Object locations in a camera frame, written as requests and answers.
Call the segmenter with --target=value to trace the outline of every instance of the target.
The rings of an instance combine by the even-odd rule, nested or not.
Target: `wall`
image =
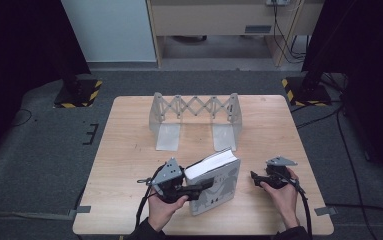
[[[145,0],[62,0],[87,62],[156,62]]]

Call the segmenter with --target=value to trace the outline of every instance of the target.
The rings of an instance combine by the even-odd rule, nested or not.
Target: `black sleeve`
[[[163,240],[165,239],[163,231],[156,232],[148,223],[148,218],[141,222],[139,227],[135,229],[125,240]]]
[[[273,240],[309,240],[309,234],[304,227],[300,226],[276,234]]]

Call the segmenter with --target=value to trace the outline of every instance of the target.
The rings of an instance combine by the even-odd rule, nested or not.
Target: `hand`
[[[176,210],[182,208],[187,201],[188,196],[182,196],[176,202],[168,204],[163,202],[155,195],[156,191],[151,189],[151,195],[148,198],[148,205],[150,208],[150,216],[148,217],[148,223],[151,227],[160,232],[163,227],[170,221],[172,215]]]
[[[287,170],[290,172],[292,179],[298,180],[293,170],[289,168]],[[287,184],[280,189],[274,189],[265,182],[261,182],[260,186],[271,196],[276,209],[281,214],[285,228],[289,229],[299,226],[300,222],[296,216],[297,190],[295,187]]]

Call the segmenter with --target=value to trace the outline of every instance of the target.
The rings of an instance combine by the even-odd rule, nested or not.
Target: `black cable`
[[[335,79],[332,77],[331,73],[323,73],[324,76],[326,76],[331,83],[329,82],[326,82],[324,80],[321,79],[321,82],[332,87],[333,89],[337,90],[338,92],[340,93],[343,93],[344,91],[344,88],[341,87],[340,85],[338,85],[338,83],[335,81]]]
[[[306,36],[306,53],[309,51],[310,35]]]
[[[359,180],[357,178],[357,174],[356,174],[356,171],[355,171],[355,168],[354,168],[354,164],[353,164],[353,160],[350,156],[350,152],[349,152],[349,149],[348,149],[348,146],[347,146],[347,142],[346,142],[346,139],[344,137],[344,134],[343,134],[343,130],[341,128],[341,124],[340,124],[340,111],[341,111],[341,107],[339,109],[339,111],[336,112],[336,120],[337,120],[337,125],[338,125],[338,130],[340,132],[340,135],[341,135],[341,139],[343,141],[343,144],[344,144],[344,148],[346,149],[346,153],[347,153],[347,157],[349,159],[349,162],[350,162],[350,166],[351,166],[351,169],[352,169],[352,172],[353,172],[353,177],[354,177],[354,181],[356,183],[356,189],[357,189],[357,196],[359,198],[359,202],[360,202],[360,206],[361,206],[361,209],[362,209],[362,214],[363,214],[363,219],[365,220],[365,223],[366,223],[366,227],[368,228],[369,230],[369,233],[371,234],[371,236],[373,237],[374,240],[377,240],[372,228],[371,228],[371,225],[369,224],[369,220],[368,220],[368,217],[366,215],[366,211],[365,211],[365,206],[363,204],[363,199],[362,199],[362,193],[360,191],[360,186],[359,186]]]
[[[294,36],[293,38],[293,42],[291,43],[291,53],[292,54],[297,54],[297,55],[306,55],[306,53],[298,53],[298,52],[294,52],[293,48],[294,48],[294,45],[296,43],[296,40],[297,40],[297,36]]]
[[[325,203],[326,206],[335,206],[335,207],[346,207],[346,208],[361,208],[362,205],[356,204],[343,204],[343,203]],[[383,207],[363,205],[365,209],[373,209],[378,211],[383,211]]]
[[[85,187],[81,190],[81,193],[75,201],[75,210],[78,209],[80,200],[82,199]],[[0,212],[0,218],[24,218],[33,220],[58,220],[58,221],[71,221],[72,217],[69,215],[51,214],[51,213],[23,213],[23,212]]]
[[[150,197],[152,197],[154,195],[157,195],[157,193],[153,193],[153,194],[148,195],[147,199],[149,199]]]
[[[324,119],[327,119],[327,118],[333,116],[334,114],[336,114],[337,112],[341,111],[341,109],[342,109],[343,107],[344,107],[344,105],[341,104],[341,106],[340,106],[339,108],[335,109],[332,113],[330,113],[330,114],[328,114],[328,115],[326,115],[326,116],[324,116],[324,117],[321,117],[321,118],[318,118],[318,119],[311,120],[311,121],[309,121],[309,122],[305,122],[305,123],[296,125],[296,128],[297,128],[297,129],[300,129],[300,128],[306,127],[306,126],[308,126],[308,125],[310,125],[310,124],[313,124],[313,123],[315,123],[315,122],[319,122],[319,121],[322,121],[322,120],[324,120]]]
[[[301,107],[299,107],[299,108],[296,108],[296,109],[294,109],[294,110],[291,110],[290,112],[291,112],[291,113],[293,113],[293,112],[297,112],[298,110],[301,110],[301,109],[306,108],[306,107],[308,107],[308,106],[307,106],[307,105],[305,105],[305,106],[301,106]]]
[[[276,28],[278,28],[278,30],[279,30],[281,36],[284,38],[285,47],[286,47],[287,50],[290,52],[291,56],[294,57],[295,59],[299,59],[298,57],[295,57],[295,56],[291,53],[290,48],[289,48],[289,46],[288,46],[288,44],[287,44],[287,41],[285,40],[285,36],[284,36],[284,34],[282,33],[281,28],[280,28],[279,25],[278,25],[278,20],[277,20],[278,6],[277,6],[276,4],[273,5],[273,12],[274,12],[273,39],[274,39],[276,45],[278,46],[279,49],[281,49],[282,55],[284,56],[285,60],[287,60],[287,62],[289,62],[289,63],[293,63],[293,64],[302,63],[303,61],[298,61],[298,62],[292,62],[292,61],[290,61],[290,60],[287,58],[287,55],[285,54],[284,49],[279,45],[278,41],[276,40]]]
[[[23,124],[29,122],[29,120],[31,120],[31,118],[32,118],[32,112],[31,111],[24,109],[24,108],[19,109],[19,112],[20,111],[25,111],[25,112],[29,113],[28,119],[26,119],[26,121],[24,121],[22,123],[11,125],[10,127],[19,127],[19,126],[22,126]]]
[[[159,173],[160,170],[163,169],[163,167],[164,167],[164,165],[162,165],[162,166],[160,166],[159,168],[157,168],[156,172],[154,172],[153,177],[152,177],[151,179],[148,179],[147,181],[152,182],[153,179],[156,178],[157,173]],[[136,215],[135,229],[137,229],[138,226],[139,226],[139,224],[140,224],[141,213],[142,213],[142,210],[144,209],[144,206],[145,206],[145,203],[147,202],[147,199],[148,199],[149,197],[151,197],[152,195],[154,195],[154,194],[151,194],[151,195],[149,196],[150,191],[151,191],[151,187],[152,187],[151,184],[149,184],[149,185],[148,185],[148,188],[147,188],[147,191],[145,192],[145,194],[144,194],[144,196],[142,197],[141,202],[140,202],[140,204],[139,204],[139,207],[138,207],[138,210],[137,210],[137,215]]]
[[[304,195],[305,192],[304,192],[303,188],[301,188],[298,180],[295,180],[295,182],[293,182],[293,181],[291,181],[291,179],[287,178],[286,176],[284,176],[283,174],[281,174],[281,173],[279,173],[277,171],[273,171],[273,173],[278,175],[280,178],[287,180],[287,182],[289,184],[293,185],[293,187],[300,194],[301,200],[303,202],[304,210],[305,210],[305,213],[306,213],[307,234],[309,235],[309,239],[313,239],[312,219],[310,217],[309,203],[307,202],[308,199]]]

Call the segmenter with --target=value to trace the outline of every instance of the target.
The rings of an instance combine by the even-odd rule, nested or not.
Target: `book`
[[[190,201],[193,216],[213,209],[234,198],[241,160],[230,148],[217,152],[184,170],[187,185],[213,179],[213,186],[201,192],[198,200]]]

